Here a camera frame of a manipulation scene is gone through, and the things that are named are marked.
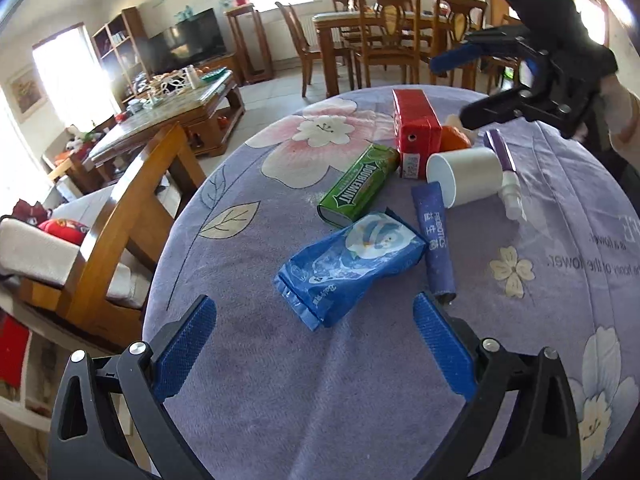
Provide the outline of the right white gloved hand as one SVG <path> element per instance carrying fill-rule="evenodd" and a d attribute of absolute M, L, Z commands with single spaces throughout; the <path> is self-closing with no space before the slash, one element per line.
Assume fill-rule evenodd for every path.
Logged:
<path fill-rule="evenodd" d="M 578 129 L 586 147 L 597 154 L 614 152 L 639 171 L 639 97 L 612 74 L 600 81 L 598 103 L 597 130 L 589 132 L 585 125 Z"/>

